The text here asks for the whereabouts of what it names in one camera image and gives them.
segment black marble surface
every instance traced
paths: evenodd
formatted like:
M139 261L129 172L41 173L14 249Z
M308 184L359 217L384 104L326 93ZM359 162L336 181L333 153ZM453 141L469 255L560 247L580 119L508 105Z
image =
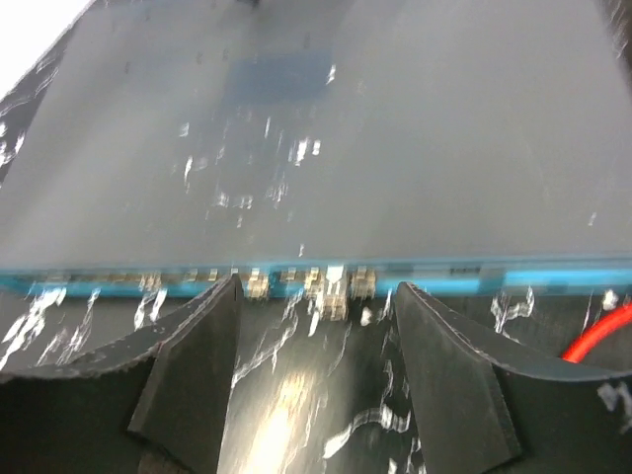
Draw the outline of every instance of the black marble surface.
M104 0L93 8L125 2ZM0 179L18 156L72 33L0 103L7 162ZM170 298L156 304L157 294L142 305L95 296L93 304L59 294L34 303L0 293L0 369L64 363L180 304ZM526 292L445 302L521 344L558 355L607 312L604 297ZM628 295L617 294L617 304L627 301ZM355 304L348 322L315 327L304 300L246 306L219 472L425 472L392 308L385 305ZM368 324L362 324L362 313L364 323L370 314ZM632 368L631 340L629 327L608 338L587 363Z

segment red wire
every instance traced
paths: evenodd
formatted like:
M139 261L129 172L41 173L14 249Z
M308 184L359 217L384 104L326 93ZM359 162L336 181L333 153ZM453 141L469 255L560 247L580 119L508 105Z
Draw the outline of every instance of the red wire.
M579 336L562 355L568 362L581 362L596 345L626 324L632 323L632 304L621 306Z

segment gray panel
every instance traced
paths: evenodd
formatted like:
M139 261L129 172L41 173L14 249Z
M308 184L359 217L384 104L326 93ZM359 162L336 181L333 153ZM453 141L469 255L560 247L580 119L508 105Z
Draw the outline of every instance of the gray panel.
M631 250L591 1L144 8L82 21L0 192L1 268Z

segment black plastic part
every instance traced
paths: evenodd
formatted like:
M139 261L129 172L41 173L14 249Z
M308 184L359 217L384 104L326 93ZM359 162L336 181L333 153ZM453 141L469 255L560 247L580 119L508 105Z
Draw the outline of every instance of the black plastic part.
M215 472L242 300L227 278L67 365L3 375L0 472Z
M631 372L534 351L409 283L395 307L429 474L632 472Z

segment red cable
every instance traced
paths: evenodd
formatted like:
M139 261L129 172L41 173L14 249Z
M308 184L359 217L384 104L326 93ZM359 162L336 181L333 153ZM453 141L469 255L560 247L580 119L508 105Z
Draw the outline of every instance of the red cable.
M610 312L605 318L579 336L566 349L562 359L574 363L581 362L586 354L596 345L629 323L632 323L632 304L621 306Z

